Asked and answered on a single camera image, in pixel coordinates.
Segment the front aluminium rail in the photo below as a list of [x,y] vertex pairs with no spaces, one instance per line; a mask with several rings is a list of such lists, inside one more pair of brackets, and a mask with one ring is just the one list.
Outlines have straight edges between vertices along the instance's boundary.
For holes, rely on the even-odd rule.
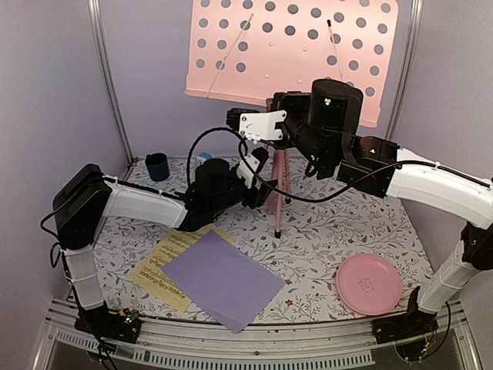
[[223,326],[144,317],[136,343],[97,341],[75,329],[77,311],[55,301],[42,326],[37,369],[480,369],[461,306],[438,316],[438,331],[380,343],[369,318]]

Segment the left aluminium frame post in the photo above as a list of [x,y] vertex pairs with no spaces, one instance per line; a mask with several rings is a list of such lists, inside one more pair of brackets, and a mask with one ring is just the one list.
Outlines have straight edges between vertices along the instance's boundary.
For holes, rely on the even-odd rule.
[[92,34],[96,46],[96,54],[98,56],[99,65],[102,71],[102,78],[106,89],[106,95],[109,101],[109,108],[112,113],[113,121],[116,125],[117,136],[119,138],[122,151],[128,166],[130,166],[133,164],[134,156],[123,121],[116,86],[112,75],[102,21],[101,4],[98,0],[88,0],[87,5],[89,11],[89,21],[91,23]]

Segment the dark blue cup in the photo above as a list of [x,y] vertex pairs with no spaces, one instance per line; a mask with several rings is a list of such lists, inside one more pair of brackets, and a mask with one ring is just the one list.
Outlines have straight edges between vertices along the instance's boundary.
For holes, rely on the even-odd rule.
[[169,178],[169,165],[165,153],[148,154],[145,165],[152,181],[161,182]]

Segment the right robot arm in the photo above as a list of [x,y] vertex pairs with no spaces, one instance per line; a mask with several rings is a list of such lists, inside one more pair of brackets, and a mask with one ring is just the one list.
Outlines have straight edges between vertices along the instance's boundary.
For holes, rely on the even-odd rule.
[[282,146],[307,160],[306,177],[336,177],[376,197],[412,200],[466,220],[458,246],[423,287],[413,291],[398,320],[416,335],[480,271],[492,269],[492,182],[427,160],[396,143],[356,134],[364,94],[333,79],[313,81],[310,92],[277,92],[269,110]]

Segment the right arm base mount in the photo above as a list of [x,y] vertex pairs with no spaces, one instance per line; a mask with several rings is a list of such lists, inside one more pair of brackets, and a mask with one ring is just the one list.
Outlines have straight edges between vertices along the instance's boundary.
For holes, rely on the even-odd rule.
[[438,329],[436,317],[436,314],[414,310],[378,318],[371,322],[372,333],[378,344],[400,341],[436,331]]

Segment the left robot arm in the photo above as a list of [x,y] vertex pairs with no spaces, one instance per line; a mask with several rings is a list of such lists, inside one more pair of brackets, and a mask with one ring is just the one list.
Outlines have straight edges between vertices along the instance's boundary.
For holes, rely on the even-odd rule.
[[251,209],[262,206],[276,182],[253,182],[264,160],[230,166],[223,159],[207,160],[196,169],[195,180],[185,193],[165,193],[109,177],[99,166],[84,166],[55,196],[50,217],[63,253],[63,264],[74,287],[84,320],[99,335],[114,328],[114,317],[105,302],[97,278],[93,243],[102,219],[124,217],[194,232],[213,223],[237,204]]

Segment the pink music stand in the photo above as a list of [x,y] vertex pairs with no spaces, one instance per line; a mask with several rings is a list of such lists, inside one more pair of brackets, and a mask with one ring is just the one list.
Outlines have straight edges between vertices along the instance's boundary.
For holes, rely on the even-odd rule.
[[275,93],[333,79],[364,94],[357,130],[374,128],[397,16],[394,1],[196,1],[186,93],[265,113]]

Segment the yellow sheet music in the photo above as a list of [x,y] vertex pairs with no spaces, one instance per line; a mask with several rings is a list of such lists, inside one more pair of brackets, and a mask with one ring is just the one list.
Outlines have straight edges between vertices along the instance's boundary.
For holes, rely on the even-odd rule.
[[130,280],[177,311],[184,312],[191,305],[192,300],[166,276],[162,267],[173,261],[210,231],[214,231],[231,244],[236,242],[235,236],[212,224],[202,227],[196,232],[171,230],[130,273]]

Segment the pink plate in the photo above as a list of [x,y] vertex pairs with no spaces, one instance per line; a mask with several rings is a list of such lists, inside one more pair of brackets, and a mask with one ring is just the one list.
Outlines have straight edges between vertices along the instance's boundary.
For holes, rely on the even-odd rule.
[[366,316],[391,312],[402,295],[401,277],[394,265],[373,254],[354,255],[342,262],[336,288],[348,308]]

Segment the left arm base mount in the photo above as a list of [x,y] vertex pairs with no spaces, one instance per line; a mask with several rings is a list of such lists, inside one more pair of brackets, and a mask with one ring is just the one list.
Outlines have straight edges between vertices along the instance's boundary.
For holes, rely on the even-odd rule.
[[74,328],[92,334],[95,338],[108,338],[130,344],[137,343],[142,322],[139,312],[125,308],[111,311],[104,304],[91,310],[79,309]]

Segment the purple sheet music paper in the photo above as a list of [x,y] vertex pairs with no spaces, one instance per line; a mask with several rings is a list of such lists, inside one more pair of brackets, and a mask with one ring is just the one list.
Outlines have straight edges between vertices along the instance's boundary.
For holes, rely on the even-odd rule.
[[285,280],[213,230],[162,271],[196,306],[234,334],[249,325],[285,286]]

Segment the blue metronome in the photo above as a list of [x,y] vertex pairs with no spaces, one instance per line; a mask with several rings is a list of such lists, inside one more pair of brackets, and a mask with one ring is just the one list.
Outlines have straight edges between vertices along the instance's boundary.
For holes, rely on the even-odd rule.
[[206,161],[208,160],[211,160],[213,157],[208,154],[208,153],[200,153],[197,157],[196,157],[196,163],[198,165],[201,165],[203,163],[205,163]]

